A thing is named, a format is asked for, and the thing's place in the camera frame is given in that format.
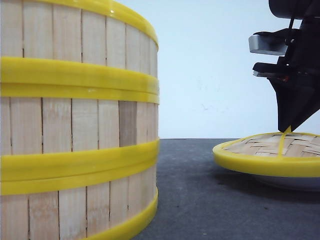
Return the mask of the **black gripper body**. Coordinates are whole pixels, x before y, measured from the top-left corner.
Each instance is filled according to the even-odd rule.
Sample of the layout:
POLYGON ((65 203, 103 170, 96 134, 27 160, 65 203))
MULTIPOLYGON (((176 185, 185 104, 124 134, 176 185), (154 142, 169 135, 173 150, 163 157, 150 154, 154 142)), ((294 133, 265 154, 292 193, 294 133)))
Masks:
POLYGON ((320 78, 320 18, 302 20, 296 37, 285 40, 285 55, 278 55, 276 64, 257 62, 253 66, 256 77, 287 81, 297 77, 320 78))

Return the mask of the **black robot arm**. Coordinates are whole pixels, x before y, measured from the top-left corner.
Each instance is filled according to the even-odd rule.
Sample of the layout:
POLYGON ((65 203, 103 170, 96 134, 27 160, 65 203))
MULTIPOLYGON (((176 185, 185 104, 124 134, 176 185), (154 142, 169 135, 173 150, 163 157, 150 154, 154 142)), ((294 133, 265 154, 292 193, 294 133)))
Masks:
POLYGON ((251 53, 278 56, 276 64, 255 63, 253 74, 267 78, 276 93, 278 130, 294 131, 320 109, 320 2, 270 0, 268 4, 274 16, 290 23, 249 37, 251 53))

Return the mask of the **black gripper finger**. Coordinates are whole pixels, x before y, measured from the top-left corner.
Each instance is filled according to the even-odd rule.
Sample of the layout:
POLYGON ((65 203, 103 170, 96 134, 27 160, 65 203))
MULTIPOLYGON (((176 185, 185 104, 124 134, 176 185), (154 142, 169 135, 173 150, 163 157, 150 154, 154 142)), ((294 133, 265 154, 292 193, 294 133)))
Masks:
POLYGON ((294 77, 286 81, 269 78, 277 100, 278 130, 294 131, 320 109, 320 79, 294 77))

